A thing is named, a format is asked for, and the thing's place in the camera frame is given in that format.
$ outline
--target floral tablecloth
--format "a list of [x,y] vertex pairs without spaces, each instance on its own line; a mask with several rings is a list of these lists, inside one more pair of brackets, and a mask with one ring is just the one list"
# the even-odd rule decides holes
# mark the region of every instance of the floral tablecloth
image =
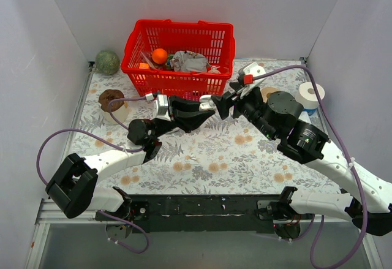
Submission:
[[[238,70],[251,60],[235,60],[234,81]],[[267,72],[299,61],[258,61]],[[274,86],[295,94],[306,81],[302,70],[293,69],[267,78],[262,87]],[[83,107],[79,128],[105,140],[126,146],[127,131],[107,123],[100,114],[98,97],[106,89],[120,89],[126,97],[138,94],[129,77],[117,72],[113,76],[94,73]],[[152,118],[153,103],[129,102],[126,125],[135,118]],[[322,129],[316,112],[311,121]],[[284,186],[310,191],[338,193],[339,187],[320,173],[281,155],[276,146],[242,116],[222,121],[216,114],[190,134],[183,131],[165,135],[156,158],[146,164],[122,170],[99,185],[119,186],[129,194],[280,194]],[[110,147],[77,133],[71,152],[88,156]]]

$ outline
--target red plastic basket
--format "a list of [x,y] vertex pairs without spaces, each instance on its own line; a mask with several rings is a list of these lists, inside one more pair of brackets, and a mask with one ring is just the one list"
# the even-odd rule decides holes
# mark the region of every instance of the red plastic basket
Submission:
[[[190,50],[203,54],[220,74],[173,72],[139,69],[144,63],[141,52],[163,48],[168,53]],[[226,23],[178,23],[171,20],[139,20],[128,38],[121,70],[126,73],[139,95],[160,91],[198,100],[204,94],[222,94],[233,72],[235,40],[233,25]]]

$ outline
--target orange ball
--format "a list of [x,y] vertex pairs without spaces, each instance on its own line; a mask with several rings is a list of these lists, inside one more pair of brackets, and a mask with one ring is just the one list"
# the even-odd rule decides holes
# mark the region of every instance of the orange ball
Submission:
[[167,60],[167,52],[163,48],[157,48],[153,51],[153,61],[157,64],[165,64]]

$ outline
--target gray floor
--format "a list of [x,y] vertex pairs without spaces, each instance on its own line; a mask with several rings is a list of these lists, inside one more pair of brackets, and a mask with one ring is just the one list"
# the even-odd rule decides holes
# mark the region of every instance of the gray floor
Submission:
[[[309,251],[318,226],[292,244],[252,232],[151,233],[148,251],[136,255],[108,242],[105,225],[52,224],[40,268],[312,268]],[[351,223],[326,223],[316,249],[318,265],[344,257],[357,236]],[[141,248],[145,240],[130,235],[126,243]],[[341,268],[370,268],[363,247]]]

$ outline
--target white bracket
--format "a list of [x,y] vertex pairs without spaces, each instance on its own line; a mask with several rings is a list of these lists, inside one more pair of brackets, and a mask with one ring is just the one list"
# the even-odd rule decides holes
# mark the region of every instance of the white bracket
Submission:
[[169,116],[169,101],[166,95],[158,94],[154,100],[154,118],[171,121]]
[[204,96],[201,96],[199,99],[200,105],[198,110],[199,111],[208,111],[208,110],[215,110],[216,106],[211,99],[210,94],[205,94]]
[[[258,77],[266,74],[264,68],[262,66],[259,66],[257,62],[253,62],[252,64],[242,68],[241,70],[244,72],[245,75],[253,75],[253,77]],[[251,84],[246,84],[241,92],[241,98],[248,95],[255,87],[259,87],[264,82],[265,79],[266,78],[261,78],[259,80],[254,81]]]
[[350,194],[323,194],[299,189],[293,193],[290,207],[298,214],[321,214],[351,221],[345,208],[350,206],[352,199]]

